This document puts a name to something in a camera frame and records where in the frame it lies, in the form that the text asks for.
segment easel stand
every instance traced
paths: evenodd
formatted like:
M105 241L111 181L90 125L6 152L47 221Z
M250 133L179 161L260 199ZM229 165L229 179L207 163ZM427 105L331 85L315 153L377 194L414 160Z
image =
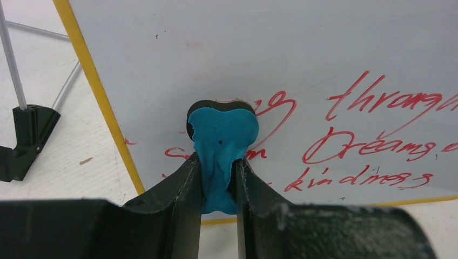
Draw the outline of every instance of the easel stand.
M81 71L81 66L78 62L51 108L27 104L11 46L10 35L6 27L7 24L27 32L66 41L69 40L65 35L7 22L3 12L2 2L0 1L0 37L6 62L10 70L11 80L19 102L19 106L12 109L17 145L14 149L0 146L0 181L11 182L12 180L22 181L39 153L43 150L60 118L57 110L60 108L69 89L73 86L77 75Z

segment white floor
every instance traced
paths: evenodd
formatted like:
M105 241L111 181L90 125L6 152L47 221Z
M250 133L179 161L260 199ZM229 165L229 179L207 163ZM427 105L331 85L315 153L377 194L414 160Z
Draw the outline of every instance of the white floor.
M52 0L2 0L6 19L65 34ZM10 29L29 104L51 106L77 62L70 43ZM0 145L14 147L11 109L18 106L0 52ZM59 111L62 117L23 182L0 182L0 200L136 196L84 75ZM89 162L79 163L88 158ZM427 233L440 259L458 253L458 200L403 206ZM199 258L237 258L237 226L203 226Z

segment black plastic bracket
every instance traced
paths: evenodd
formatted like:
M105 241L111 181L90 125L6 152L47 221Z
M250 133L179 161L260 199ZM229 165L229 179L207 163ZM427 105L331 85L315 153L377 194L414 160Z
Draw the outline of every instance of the black plastic bracket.
M43 150L60 114L38 105L28 105L26 110L13 109L16 131L14 149L0 146L0 181L22 181L38 154Z

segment yellow whiteboard edge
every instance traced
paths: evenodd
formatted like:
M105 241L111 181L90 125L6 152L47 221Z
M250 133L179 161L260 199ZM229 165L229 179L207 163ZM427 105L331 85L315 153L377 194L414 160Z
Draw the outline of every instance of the yellow whiteboard edge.
M97 100L100 110L105 118L108 129L113 136L114 142L118 147L119 154L124 161L127 172L132 180L135 190L138 194L145 192L145 188L140 180L137 169L130 155L129 149L124 142L124 137L119 128L119 124L116 121L115 114L111 108L108 97L106 96L105 90L103 89L102 82L100 81L99 75L96 70L96 66L92 61L92 57L87 49L86 42L84 42L83 35L79 29L79 25L76 21L75 14L71 9L68 0L53 0L56 6L57 12L59 13L60 19L64 24L65 30L69 35L70 41L75 49L76 55L83 67L83 71L86 74L89 85L92 88L92 92Z

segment clamp jaw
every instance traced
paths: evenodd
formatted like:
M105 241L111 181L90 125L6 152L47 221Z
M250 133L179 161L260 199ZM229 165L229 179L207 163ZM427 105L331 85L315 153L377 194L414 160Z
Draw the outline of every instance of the clamp jaw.
M0 257L198 258L202 177L193 153L122 207L84 199L0 202ZM296 205L246 159L232 163L227 191L236 204L239 258L436 258L403 210Z

